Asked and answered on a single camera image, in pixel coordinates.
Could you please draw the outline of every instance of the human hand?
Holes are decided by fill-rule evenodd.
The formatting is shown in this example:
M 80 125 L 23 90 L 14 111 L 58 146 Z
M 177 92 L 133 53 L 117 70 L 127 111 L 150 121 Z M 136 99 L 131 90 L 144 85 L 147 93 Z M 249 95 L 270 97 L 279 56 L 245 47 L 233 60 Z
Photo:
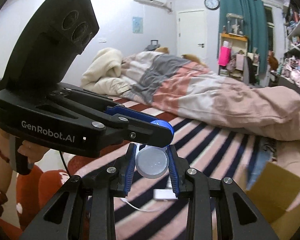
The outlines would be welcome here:
M 8 158 L 10 158 L 9 137 L 10 134 L 0 129 L 0 150 Z M 18 153 L 27 156 L 29 163 L 36 163 L 43 158 L 48 150 L 50 149 L 38 144 L 23 141 L 18 149 Z

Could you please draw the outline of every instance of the window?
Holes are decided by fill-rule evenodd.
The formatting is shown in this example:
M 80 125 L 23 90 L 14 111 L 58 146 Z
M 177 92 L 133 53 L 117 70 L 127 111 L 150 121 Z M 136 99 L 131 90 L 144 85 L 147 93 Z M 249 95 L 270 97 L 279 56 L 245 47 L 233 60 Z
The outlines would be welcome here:
M 272 8 L 265 6 L 265 11 L 266 11 L 267 26 L 268 26 L 269 50 L 274 51 L 274 23 L 273 23 L 273 16 L 272 16 Z

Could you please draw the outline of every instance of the wall clock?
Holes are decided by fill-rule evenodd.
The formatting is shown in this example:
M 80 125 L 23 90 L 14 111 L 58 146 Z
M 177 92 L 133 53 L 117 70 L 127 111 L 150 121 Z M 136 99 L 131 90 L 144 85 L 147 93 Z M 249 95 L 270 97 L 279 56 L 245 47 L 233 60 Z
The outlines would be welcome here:
M 220 1 L 219 0 L 204 0 L 204 5 L 209 10 L 217 10 L 220 6 Z

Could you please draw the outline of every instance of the stuffed animal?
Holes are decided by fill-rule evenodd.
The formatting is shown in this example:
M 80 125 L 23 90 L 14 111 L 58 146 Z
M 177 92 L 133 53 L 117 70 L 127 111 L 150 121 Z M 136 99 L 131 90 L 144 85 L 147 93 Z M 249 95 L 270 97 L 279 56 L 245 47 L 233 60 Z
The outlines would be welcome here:
M 232 29 L 233 29 L 234 34 L 238 34 L 239 25 L 237 25 L 237 24 L 232 25 Z
M 163 52 L 165 54 L 170 54 L 170 51 L 167 47 L 159 47 L 155 50 L 156 52 Z
M 277 71 L 279 62 L 278 62 L 278 60 L 274 57 L 273 51 L 270 51 L 270 50 L 269 50 L 269 52 L 268 52 L 268 63 L 269 63 L 269 65 L 270 65 L 270 71 L 271 71 L 271 70 Z
M 197 62 L 198 64 L 204 66 L 204 67 L 208 67 L 205 63 L 201 62 L 201 60 L 196 56 L 196 55 L 193 55 L 193 54 L 183 54 L 182 57 L 184 59 L 188 59 L 188 60 L 191 60 L 193 62 Z

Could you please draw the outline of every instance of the teal curtain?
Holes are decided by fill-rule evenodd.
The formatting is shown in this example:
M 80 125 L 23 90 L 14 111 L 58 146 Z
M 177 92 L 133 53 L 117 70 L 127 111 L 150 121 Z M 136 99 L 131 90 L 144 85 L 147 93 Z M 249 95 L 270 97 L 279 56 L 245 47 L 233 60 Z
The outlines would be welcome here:
M 220 0 L 219 33 L 227 27 L 227 13 L 244 17 L 244 35 L 248 35 L 248 52 L 258 48 L 260 54 L 259 73 L 267 70 L 268 28 L 266 12 L 262 0 Z

